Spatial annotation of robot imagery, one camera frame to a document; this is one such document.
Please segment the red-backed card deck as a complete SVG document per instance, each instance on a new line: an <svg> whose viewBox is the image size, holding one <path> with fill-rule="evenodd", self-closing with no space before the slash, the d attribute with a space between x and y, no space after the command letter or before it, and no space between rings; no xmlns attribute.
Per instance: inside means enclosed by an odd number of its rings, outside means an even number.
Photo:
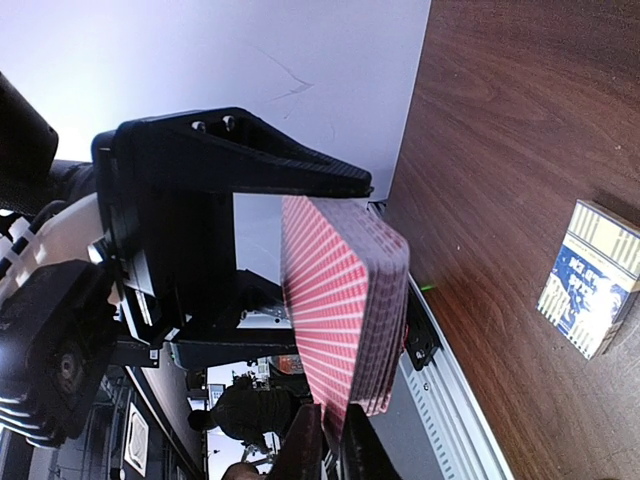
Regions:
<svg viewBox="0 0 640 480"><path fill-rule="evenodd" d="M410 249L355 200L287 196L281 283L286 312L330 443L350 405L385 412L407 331Z"/></svg>

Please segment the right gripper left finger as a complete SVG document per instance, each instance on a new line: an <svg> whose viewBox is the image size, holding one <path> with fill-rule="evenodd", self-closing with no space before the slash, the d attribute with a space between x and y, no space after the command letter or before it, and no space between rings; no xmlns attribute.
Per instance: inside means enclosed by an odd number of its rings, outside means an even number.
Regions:
<svg viewBox="0 0 640 480"><path fill-rule="evenodd" d="M322 412L317 404L303 405L267 474L269 480L319 480L322 471Z"/></svg>

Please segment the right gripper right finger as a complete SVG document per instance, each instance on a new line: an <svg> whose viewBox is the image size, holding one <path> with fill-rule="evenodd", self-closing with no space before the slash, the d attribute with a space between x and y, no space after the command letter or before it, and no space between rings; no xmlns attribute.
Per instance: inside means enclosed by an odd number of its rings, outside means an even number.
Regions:
<svg viewBox="0 0 640 480"><path fill-rule="evenodd" d="M402 479L359 404L348 405L339 459L342 479Z"/></svg>

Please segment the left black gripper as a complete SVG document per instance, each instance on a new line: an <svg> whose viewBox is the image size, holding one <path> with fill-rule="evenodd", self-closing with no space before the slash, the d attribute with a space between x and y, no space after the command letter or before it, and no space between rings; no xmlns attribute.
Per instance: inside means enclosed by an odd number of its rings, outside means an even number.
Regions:
<svg viewBox="0 0 640 480"><path fill-rule="evenodd" d="M298 353L292 329L214 324L237 287L229 193L366 198L373 190L368 171L237 107L125 122L117 156L114 135L99 134L92 160L128 326L151 345L184 326L169 342L184 370Z"/></svg>

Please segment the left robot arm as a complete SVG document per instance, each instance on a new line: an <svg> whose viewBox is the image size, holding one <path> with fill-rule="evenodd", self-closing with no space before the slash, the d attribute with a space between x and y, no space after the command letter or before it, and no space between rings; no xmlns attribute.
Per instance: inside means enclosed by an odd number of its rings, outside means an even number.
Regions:
<svg viewBox="0 0 640 480"><path fill-rule="evenodd" d="M122 123L88 163L1 83L1 423L35 446L78 437L112 364L164 345L200 370L296 352L281 287L236 264L236 194L366 198L372 178L241 108Z"/></svg>

